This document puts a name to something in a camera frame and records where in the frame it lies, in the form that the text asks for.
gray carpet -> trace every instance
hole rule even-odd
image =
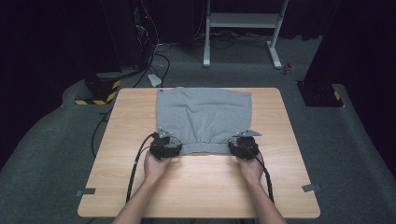
[[[292,64],[283,76],[272,66],[264,42],[234,43],[212,48],[210,68],[202,67],[203,47],[173,45],[162,52],[171,62],[164,87],[276,87],[280,89],[306,169],[316,192],[321,215],[316,219],[288,219],[289,223],[396,223],[396,184],[393,175],[364,131],[347,91],[334,85],[344,108],[306,107],[296,81],[304,75],[320,39],[279,39],[282,63]],[[213,41],[216,47],[230,42]],[[158,51],[169,46],[160,46]],[[161,76],[167,66],[156,56],[153,67]],[[140,75],[121,81],[131,88]],[[137,85],[149,88],[147,77]],[[93,131],[99,113],[112,105],[75,105],[86,95],[82,81],[64,93],[64,104],[40,120],[20,141],[0,175],[0,223],[87,223],[77,210],[94,157]],[[100,145],[106,124],[93,141]],[[95,223],[110,223],[97,218]]]

table top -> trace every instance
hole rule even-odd
[[[78,214],[115,217],[125,205],[134,158],[143,140],[156,131],[158,89],[120,90],[93,164]],[[252,92],[251,129],[271,175],[276,207],[283,217],[320,215],[300,149],[278,89],[230,88]],[[134,178],[134,193],[144,178],[144,157]],[[265,177],[262,185],[266,190]],[[196,153],[172,159],[144,217],[256,217],[234,156]]]

dark background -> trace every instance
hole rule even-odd
[[[148,1],[148,6],[161,37],[189,42],[199,27],[203,2],[157,0]],[[314,77],[346,86],[366,132],[395,174],[395,6],[390,0],[341,1],[339,6],[338,2],[290,1],[280,36],[302,35],[309,40],[324,35],[313,61],[323,69]],[[278,11],[280,4],[279,0],[251,0],[242,6],[236,0],[213,1],[212,10],[272,12]],[[103,58],[114,49],[100,1],[0,2],[1,166],[26,132],[62,104],[64,90],[84,78],[76,63],[78,56],[65,37],[65,21],[81,10],[86,10],[81,22],[89,21],[86,24],[90,27],[79,34],[79,41],[86,44],[82,52],[89,54],[93,48],[99,57],[85,60],[91,65],[95,60],[111,62],[111,58]]]

black device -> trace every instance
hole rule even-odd
[[[181,144],[171,143],[170,137],[161,138],[158,133],[154,133],[154,140],[152,141],[149,152],[160,160],[161,158],[172,158],[180,154]]]
[[[236,141],[229,142],[231,154],[240,159],[251,160],[259,154],[259,146],[253,137],[238,137]]]

white metal stand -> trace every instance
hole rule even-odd
[[[286,7],[289,0],[284,0],[280,12],[277,14],[260,13],[211,13],[210,0],[207,0],[204,67],[210,66],[210,28],[211,27],[241,27],[241,28],[271,28],[274,29],[272,40],[267,41],[274,67],[282,68],[277,56],[275,44],[279,30],[285,17]]]

